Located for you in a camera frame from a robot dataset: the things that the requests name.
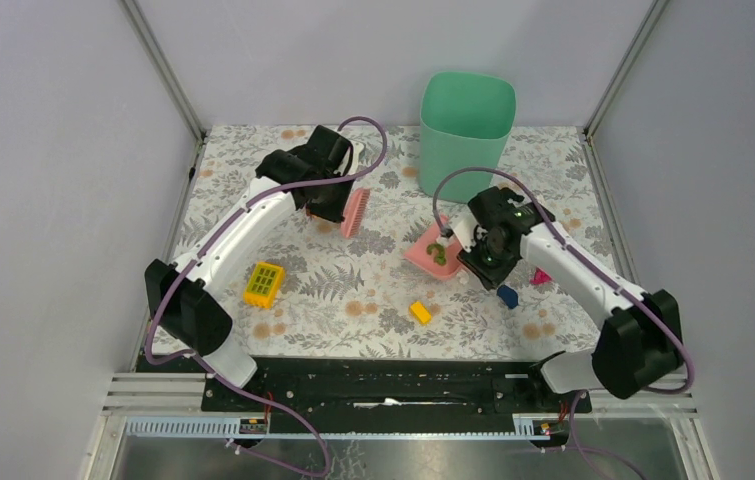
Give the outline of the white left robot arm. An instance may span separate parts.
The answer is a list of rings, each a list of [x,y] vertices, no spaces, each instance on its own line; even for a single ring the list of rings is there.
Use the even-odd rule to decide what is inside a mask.
[[[226,384],[225,398],[238,410],[257,407],[264,387],[253,377],[256,361],[234,337],[225,293],[249,256],[295,213],[345,221],[363,150],[340,131],[317,126],[305,143],[266,155],[224,218],[197,243],[171,261],[153,260],[145,270],[151,331],[181,341],[184,355]]]

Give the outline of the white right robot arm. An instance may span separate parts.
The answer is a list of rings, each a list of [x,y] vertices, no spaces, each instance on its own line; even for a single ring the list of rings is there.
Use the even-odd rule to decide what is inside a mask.
[[[453,227],[458,259],[488,290],[520,261],[548,274],[598,327],[596,344],[560,352],[532,368],[528,402],[550,412],[578,390],[603,389],[627,399],[684,363],[677,301],[621,278],[553,222],[549,212],[509,188],[490,187],[468,203]]]

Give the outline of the pink hand brush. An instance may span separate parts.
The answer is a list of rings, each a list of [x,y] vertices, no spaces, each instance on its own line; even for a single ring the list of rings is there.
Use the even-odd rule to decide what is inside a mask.
[[[369,188],[358,188],[349,196],[343,212],[343,221],[340,224],[340,231],[344,238],[351,238],[358,233],[370,195]]]

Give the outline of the pink dustpan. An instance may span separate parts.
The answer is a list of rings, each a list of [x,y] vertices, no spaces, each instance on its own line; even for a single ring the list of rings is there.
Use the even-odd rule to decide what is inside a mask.
[[[458,254],[461,245],[455,237],[445,240],[436,223],[430,225],[404,252],[404,258],[438,280],[450,280],[462,269]]]

